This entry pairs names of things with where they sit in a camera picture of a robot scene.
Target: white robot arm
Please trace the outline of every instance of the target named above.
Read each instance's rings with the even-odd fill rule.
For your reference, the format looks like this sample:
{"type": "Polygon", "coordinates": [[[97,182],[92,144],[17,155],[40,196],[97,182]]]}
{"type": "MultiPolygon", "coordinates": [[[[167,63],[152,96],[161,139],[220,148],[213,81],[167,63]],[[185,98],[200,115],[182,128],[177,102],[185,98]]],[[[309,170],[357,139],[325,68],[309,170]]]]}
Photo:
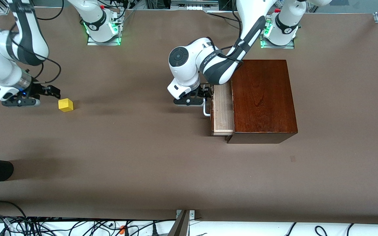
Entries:
{"type": "Polygon", "coordinates": [[[8,0],[8,3],[19,32],[0,29],[0,100],[5,106],[38,106],[40,95],[60,98],[57,88],[34,84],[36,80],[15,63],[42,64],[49,49],[30,1],[8,0]]]}
{"type": "MultiPolygon", "coordinates": [[[[281,12],[272,13],[272,28],[267,35],[264,35],[275,45],[287,45],[298,30],[298,24],[306,12],[307,0],[285,0],[281,12]]],[[[308,0],[316,6],[324,6],[332,0],[308,0]]]]}
{"type": "Polygon", "coordinates": [[[89,36],[96,42],[106,42],[119,33],[116,12],[104,9],[96,0],[67,0],[83,18],[89,36]]]}
{"type": "Polygon", "coordinates": [[[169,67],[174,79],[167,88],[172,96],[179,100],[198,88],[198,71],[209,84],[222,85],[227,82],[261,34],[265,26],[265,16],[275,2],[276,0],[237,1],[243,28],[227,55],[210,38],[201,38],[188,46],[173,49],[169,55],[169,67]]]}

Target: brown table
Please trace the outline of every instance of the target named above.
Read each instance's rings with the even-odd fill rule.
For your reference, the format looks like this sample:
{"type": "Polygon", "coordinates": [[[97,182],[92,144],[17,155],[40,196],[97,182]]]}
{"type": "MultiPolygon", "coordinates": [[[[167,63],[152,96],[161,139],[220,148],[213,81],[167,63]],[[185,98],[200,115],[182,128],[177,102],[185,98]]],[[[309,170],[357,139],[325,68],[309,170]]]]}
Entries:
{"type": "MultiPolygon", "coordinates": [[[[0,17],[1,28],[11,24],[0,17]]],[[[0,183],[0,200],[30,216],[172,218],[185,208],[206,220],[378,223],[372,15],[306,14],[296,49],[249,52],[288,63],[299,133],[279,145],[227,145],[210,136],[201,108],[176,107],[167,92],[169,52],[202,36],[231,45],[237,30],[224,20],[137,11],[119,47],[86,46],[72,7],[40,24],[63,66],[54,85],[78,109],[61,112],[52,97],[38,108],[0,105],[0,160],[19,170],[0,183]]],[[[57,72],[45,68],[41,80],[57,72]]]]}

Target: yellow cube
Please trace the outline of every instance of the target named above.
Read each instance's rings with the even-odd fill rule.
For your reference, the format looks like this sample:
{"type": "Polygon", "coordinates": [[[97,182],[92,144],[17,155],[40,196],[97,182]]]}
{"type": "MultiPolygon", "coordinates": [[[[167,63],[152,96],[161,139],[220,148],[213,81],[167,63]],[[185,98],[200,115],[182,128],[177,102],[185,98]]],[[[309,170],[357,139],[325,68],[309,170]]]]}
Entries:
{"type": "Polygon", "coordinates": [[[63,112],[72,111],[74,109],[74,105],[71,100],[68,98],[61,99],[58,101],[58,107],[63,112]]]}

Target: wooden box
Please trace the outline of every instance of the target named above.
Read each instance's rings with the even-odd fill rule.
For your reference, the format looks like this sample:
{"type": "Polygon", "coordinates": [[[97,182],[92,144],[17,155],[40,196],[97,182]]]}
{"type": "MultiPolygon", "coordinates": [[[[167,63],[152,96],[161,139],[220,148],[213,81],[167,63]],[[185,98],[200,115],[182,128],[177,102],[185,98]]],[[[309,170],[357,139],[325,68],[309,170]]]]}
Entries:
{"type": "Polygon", "coordinates": [[[276,144],[298,132],[285,60],[245,60],[231,82],[214,86],[213,135],[231,144],[276,144]]]}

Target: reddish-brown wood top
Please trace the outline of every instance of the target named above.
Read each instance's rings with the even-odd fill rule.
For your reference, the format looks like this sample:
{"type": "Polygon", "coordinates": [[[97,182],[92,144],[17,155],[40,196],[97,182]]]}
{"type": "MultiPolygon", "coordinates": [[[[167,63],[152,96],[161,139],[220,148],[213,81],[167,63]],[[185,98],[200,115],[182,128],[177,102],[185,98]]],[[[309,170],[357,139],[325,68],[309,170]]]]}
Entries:
{"type": "Polygon", "coordinates": [[[231,82],[236,133],[297,133],[285,60],[244,60],[231,82]]]}

